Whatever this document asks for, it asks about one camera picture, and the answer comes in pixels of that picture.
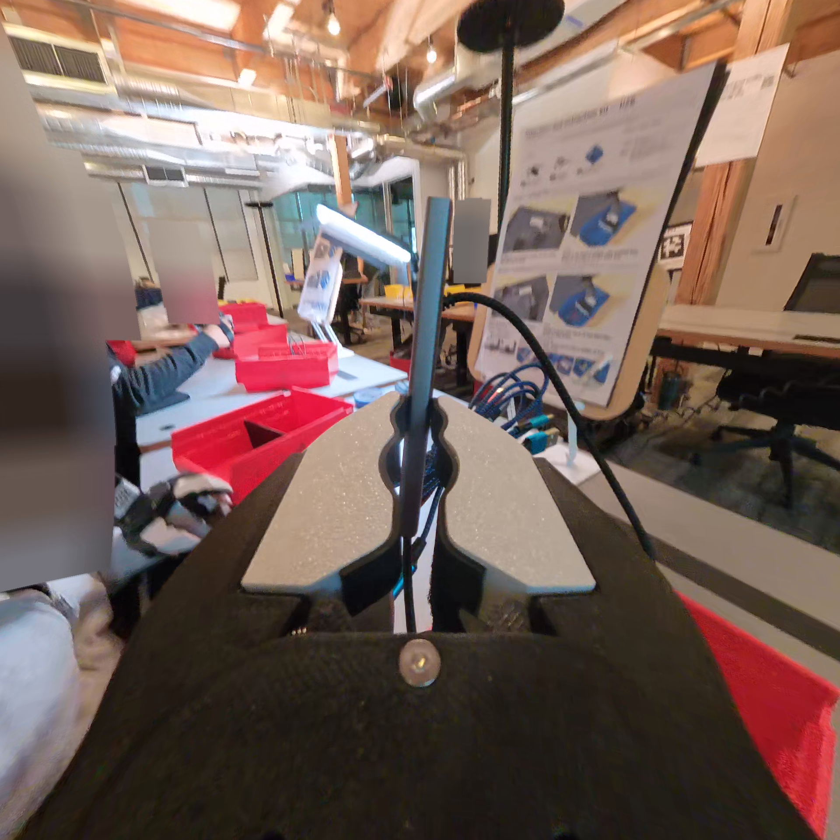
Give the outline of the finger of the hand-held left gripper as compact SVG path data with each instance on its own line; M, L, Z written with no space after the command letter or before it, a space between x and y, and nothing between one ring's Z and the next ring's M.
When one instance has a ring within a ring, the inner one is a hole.
M205 537L205 522L201 520L171 523L156 518L145 527L145 543L154 555L171 558L192 552Z
M209 474L178 474L166 482L166 520L217 520L233 508L233 488Z

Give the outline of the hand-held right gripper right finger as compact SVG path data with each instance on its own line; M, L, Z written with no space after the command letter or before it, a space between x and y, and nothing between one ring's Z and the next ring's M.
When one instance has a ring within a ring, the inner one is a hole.
M435 632L530 632L544 597L595 578L537 461L454 398L434 408L444 492L434 546Z

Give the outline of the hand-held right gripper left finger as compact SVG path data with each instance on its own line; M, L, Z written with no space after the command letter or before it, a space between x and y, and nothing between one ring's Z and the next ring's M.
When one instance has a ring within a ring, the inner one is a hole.
M387 392L306 450L241 580L260 595L340 600L356 616L402 572L393 462L398 392Z

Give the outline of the red plastic bin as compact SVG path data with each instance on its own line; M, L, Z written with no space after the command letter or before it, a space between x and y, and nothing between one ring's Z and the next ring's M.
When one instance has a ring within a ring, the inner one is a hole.
M247 393L311 390L331 385L339 367L338 346L331 342L263 344L236 355L235 378Z
M266 305L259 301L231 301L218 309L230 320L235 334L257 331L270 325Z
M292 388L174 431L173 463L180 471L228 483L237 505L289 457L353 411L345 400Z
M258 329L235 332L234 339L226 349L216 350L213 357L219 360L256 358L259 349L266 345L287 344L288 328L285 323L263 324Z
M839 692L705 606L680 595L780 788L820 838L832 803Z

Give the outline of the grey usb hub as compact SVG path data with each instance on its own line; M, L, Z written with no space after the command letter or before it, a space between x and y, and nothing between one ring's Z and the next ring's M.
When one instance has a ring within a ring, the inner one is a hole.
M408 391L401 398L395 415L402 445L397 517L398 533L403 539L414 536L423 505L427 440L452 215L453 204L449 199L428 198L414 296Z

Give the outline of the person's left forearm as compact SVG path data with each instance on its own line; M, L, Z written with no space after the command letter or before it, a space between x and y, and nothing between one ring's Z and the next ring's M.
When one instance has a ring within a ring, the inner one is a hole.
M20 832L74 759L140 619L144 584L143 574L83 574L2 594L2 838Z

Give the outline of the wooden desk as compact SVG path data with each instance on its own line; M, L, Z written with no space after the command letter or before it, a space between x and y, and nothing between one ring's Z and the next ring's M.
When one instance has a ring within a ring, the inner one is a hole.
M832 313L673 305L665 308L656 337L698 347L839 358L839 316Z
M366 298L361 301L362 308L370 314L384 317L391 322L392 351L391 362L404 372L410 370L410 351L412 337L403 336L403 324L413 325L414 306L412 302L388 297ZM466 301L457 301L444 308L438 338L446 340L448 330L455 335L455 372L461 381L468 373L468 350L473 324L476 317L476 307Z

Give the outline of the instruction poster board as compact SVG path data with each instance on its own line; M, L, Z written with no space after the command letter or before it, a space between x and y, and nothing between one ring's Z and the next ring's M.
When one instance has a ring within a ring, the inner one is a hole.
M343 248L323 228L310 252L301 288L298 315L314 327L329 326L338 303L343 279Z
M643 360L631 347L660 240L727 78L717 60L514 134L507 206L490 284L514 309L573 399L618 407Z

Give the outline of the white led panel light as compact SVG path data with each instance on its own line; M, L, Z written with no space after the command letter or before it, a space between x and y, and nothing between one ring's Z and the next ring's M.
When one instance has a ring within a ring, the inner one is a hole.
M331 244L382 266L408 266L412 253L383 234L323 204L316 205L320 235Z

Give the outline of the black office chair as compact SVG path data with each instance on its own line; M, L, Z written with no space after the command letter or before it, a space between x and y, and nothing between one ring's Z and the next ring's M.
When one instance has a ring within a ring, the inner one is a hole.
M774 421L769 429L721 425L710 436L707 455L765 449L780 467L784 507L794 505L794 456L839 471L838 458L819 448L798 427L839 431L838 378L820 381L800 374L792 379L777 375L730 371L717 385L716 397L734 411L748 411Z

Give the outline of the black round floor lamp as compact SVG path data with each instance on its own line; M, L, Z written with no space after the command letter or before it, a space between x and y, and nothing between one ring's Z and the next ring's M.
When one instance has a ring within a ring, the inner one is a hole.
M273 291L275 293L276 309L277 309L277 312L278 312L278 316L283 319L286 316L285 316L285 312L284 312L284 308L283 308L283 304L282 304L282 299L281 299L281 295L280 295L279 281L278 281L278 278L277 278L277 271L276 271L276 267L275 267L275 262L274 262L272 250L271 250L270 237L269 237L269 233L268 233L268 225L267 225L267 221L266 221L266 209L270 206L270 203L257 200L257 201L247 202L246 206L248 208L251 208L251 209L255 210L255 212L257 213L258 218L259 218L259 225L260 225L260 229L261 229L262 238L264 240L264 246L265 246L266 257L267 257L267 265L268 265L269 275L270 275L270 279L271 279L271 285L272 285Z
M481 55L501 52L497 230L501 231L511 168L515 50L550 36L564 16L563 1L477 1L460 15L458 42Z

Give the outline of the black white marker tag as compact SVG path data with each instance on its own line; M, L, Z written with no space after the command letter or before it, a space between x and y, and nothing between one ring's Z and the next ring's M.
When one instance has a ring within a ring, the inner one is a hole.
M668 271L681 270L690 241L692 223L668 226L659 242L658 263Z

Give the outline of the wooden post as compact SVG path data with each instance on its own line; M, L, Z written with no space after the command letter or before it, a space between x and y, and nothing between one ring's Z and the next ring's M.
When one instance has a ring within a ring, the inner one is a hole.
M790 43L808 5L806 1L747 1L733 58L745 60ZM748 160L705 168L675 304L707 306L716 299L754 167Z

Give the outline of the white wall switch plate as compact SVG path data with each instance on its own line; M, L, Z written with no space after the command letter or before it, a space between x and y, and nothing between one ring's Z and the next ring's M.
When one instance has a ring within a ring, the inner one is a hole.
M763 203L754 254L768 255L781 251L796 201L797 195L783 194L768 198Z

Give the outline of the silver air duct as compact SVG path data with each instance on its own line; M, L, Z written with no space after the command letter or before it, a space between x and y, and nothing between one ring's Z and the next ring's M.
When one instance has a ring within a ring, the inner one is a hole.
M512 104L517 107L530 102L548 91L575 80L592 70L608 65L621 50L618 38L606 41L585 55L568 60L553 69L553 76L542 82L535 82L531 87L516 93ZM478 58L471 67L468 61L455 64L437 76L420 84L413 95L413 105L422 123L438 120L438 104L458 91L464 89L479 90L490 87L501 80L501 52L490 54L487 58Z

